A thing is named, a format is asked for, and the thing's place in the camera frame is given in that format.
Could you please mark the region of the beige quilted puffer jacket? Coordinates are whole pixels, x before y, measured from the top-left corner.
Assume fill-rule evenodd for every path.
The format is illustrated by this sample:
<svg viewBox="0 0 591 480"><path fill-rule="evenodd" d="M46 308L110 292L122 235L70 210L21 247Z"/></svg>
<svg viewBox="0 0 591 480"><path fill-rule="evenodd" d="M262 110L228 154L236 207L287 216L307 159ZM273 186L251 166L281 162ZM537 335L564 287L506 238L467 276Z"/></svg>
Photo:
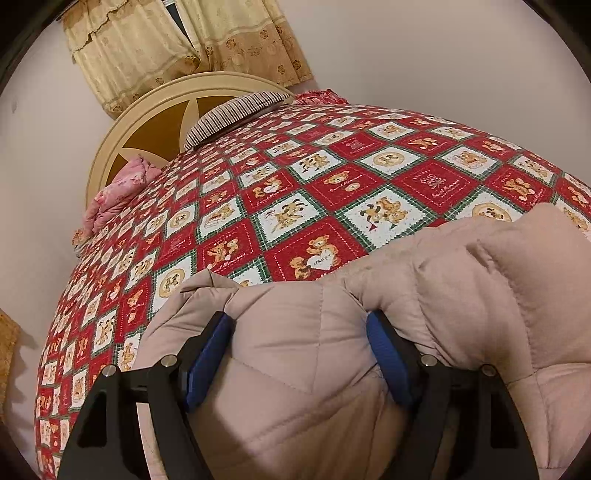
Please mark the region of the beige quilted puffer jacket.
<svg viewBox="0 0 591 480"><path fill-rule="evenodd" d="M566 472L590 433L590 242L550 204L425 228L314 281L201 271L150 321L135 364L178 352L222 311L235 333L189 417L212 475L376 479L407 416L370 347L375 310L446 366L495 366L539 475Z"/></svg>

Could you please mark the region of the yellow side curtain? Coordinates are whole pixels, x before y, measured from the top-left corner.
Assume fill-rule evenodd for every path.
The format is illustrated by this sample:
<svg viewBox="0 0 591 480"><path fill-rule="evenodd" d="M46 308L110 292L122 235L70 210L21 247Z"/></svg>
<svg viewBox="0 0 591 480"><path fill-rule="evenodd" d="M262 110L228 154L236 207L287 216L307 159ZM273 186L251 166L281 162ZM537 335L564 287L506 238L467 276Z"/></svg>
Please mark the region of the yellow side curtain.
<svg viewBox="0 0 591 480"><path fill-rule="evenodd" d="M4 412L12 360L20 326L3 311L0 312L0 409Z"/></svg>

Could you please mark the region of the red teddy bear bedspread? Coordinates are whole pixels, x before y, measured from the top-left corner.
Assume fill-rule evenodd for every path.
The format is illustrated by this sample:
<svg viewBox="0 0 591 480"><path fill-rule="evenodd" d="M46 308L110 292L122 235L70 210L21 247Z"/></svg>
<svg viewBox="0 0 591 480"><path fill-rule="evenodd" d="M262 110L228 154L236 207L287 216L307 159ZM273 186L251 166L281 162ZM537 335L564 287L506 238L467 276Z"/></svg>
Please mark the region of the red teddy bear bedspread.
<svg viewBox="0 0 591 480"><path fill-rule="evenodd" d="M179 155L95 231L57 304L35 402L42 477L56 477L99 371L132 366L190 275L315 280L421 228L514 221L541 202L589 231L588 186L535 153L441 117L342 101L283 107Z"/></svg>

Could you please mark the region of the pink folded blanket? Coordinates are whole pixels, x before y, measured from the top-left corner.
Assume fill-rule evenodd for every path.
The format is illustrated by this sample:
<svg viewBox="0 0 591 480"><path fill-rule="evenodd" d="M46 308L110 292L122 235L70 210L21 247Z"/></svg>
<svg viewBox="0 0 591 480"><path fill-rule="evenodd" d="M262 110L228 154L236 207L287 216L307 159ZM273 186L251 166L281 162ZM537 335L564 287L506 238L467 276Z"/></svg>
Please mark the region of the pink folded blanket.
<svg viewBox="0 0 591 480"><path fill-rule="evenodd" d="M74 232L73 248L81 248L160 174L161 170L141 155L128 162L93 197L82 217L82 227Z"/></svg>

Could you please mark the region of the cream round headboard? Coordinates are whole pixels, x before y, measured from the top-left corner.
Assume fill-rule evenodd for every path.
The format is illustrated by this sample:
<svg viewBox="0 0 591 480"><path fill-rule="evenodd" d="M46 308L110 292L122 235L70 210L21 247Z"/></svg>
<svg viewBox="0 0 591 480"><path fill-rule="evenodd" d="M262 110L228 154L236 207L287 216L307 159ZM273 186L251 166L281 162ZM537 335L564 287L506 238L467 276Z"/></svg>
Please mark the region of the cream round headboard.
<svg viewBox="0 0 591 480"><path fill-rule="evenodd" d="M115 120L95 154L85 194L89 204L125 163L140 156L162 169L183 151L197 120L222 103L250 92L290 90L243 73L207 72L170 81L133 102Z"/></svg>

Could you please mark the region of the striped pillow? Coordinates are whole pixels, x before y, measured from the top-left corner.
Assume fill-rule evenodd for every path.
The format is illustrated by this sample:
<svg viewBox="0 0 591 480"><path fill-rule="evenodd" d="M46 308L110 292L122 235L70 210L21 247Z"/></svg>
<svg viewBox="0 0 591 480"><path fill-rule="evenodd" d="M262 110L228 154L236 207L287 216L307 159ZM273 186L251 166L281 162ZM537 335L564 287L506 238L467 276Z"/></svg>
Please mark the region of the striped pillow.
<svg viewBox="0 0 591 480"><path fill-rule="evenodd" d="M232 98L201 116L185 136L184 150L189 151L223 134L254 116L294 101L283 92L259 91Z"/></svg>

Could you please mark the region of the yellow floral window curtain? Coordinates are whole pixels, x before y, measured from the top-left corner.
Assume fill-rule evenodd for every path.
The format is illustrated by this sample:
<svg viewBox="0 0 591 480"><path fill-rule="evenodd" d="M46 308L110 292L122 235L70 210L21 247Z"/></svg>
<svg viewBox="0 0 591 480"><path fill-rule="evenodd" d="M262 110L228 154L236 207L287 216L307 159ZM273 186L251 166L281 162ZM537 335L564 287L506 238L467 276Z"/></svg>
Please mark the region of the yellow floral window curtain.
<svg viewBox="0 0 591 480"><path fill-rule="evenodd" d="M312 78L276 1L78 1L61 24L73 62L111 118L195 73L245 73L283 87Z"/></svg>

